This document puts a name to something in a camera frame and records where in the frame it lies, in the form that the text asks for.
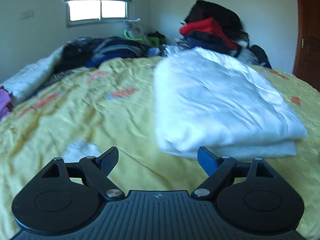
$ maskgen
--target window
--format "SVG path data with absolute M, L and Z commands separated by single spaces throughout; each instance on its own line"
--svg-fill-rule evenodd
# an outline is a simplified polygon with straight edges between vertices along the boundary
M 127 17 L 127 3 L 110 0 L 74 0 L 68 2 L 68 25 L 103 22 Z

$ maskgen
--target window sill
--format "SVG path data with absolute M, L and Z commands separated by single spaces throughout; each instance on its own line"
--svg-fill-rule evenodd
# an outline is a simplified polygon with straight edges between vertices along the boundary
M 93 25 L 93 24 L 106 24 L 106 23 L 120 23 L 126 18 L 104 18 L 104 19 L 89 19 L 89 20 L 79 20 L 79 21 L 67 21 L 67 28 L 83 26 L 83 25 Z

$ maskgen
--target window frame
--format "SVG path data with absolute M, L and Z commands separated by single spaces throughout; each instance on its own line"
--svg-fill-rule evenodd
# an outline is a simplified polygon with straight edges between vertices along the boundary
M 77 21 L 71 21 L 70 20 L 70 5 L 68 2 L 66 2 L 66 20 L 67 20 L 67 27 L 73 27 L 73 26 L 79 26 L 79 25 L 87 25 L 87 24 L 99 24 L 99 23 L 106 23 L 110 21 L 123 21 L 128 18 L 128 2 L 125 2 L 125 17 L 124 18 L 103 18 L 102 17 L 102 0 L 100 1 L 100 18 L 99 19 L 85 19 L 85 20 L 77 20 Z

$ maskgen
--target white bedding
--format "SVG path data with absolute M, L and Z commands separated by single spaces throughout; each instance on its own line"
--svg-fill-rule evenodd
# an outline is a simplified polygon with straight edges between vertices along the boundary
M 237 159 L 295 155 L 307 131 L 281 93 L 233 57 L 195 48 L 162 60 L 154 75 L 156 139 L 196 158 L 200 146 Z
M 27 100 L 37 88 L 52 74 L 54 65 L 61 59 L 63 47 L 55 50 L 49 57 L 27 65 L 13 77 L 2 83 L 12 93 L 14 106 Z

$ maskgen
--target window pane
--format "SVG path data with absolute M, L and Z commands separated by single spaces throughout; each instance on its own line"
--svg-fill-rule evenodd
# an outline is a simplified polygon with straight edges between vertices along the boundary
M 99 0 L 75 0 L 68 2 L 70 6 L 70 21 L 100 18 Z
M 122 1 L 102 1 L 103 18 L 125 18 L 125 2 Z

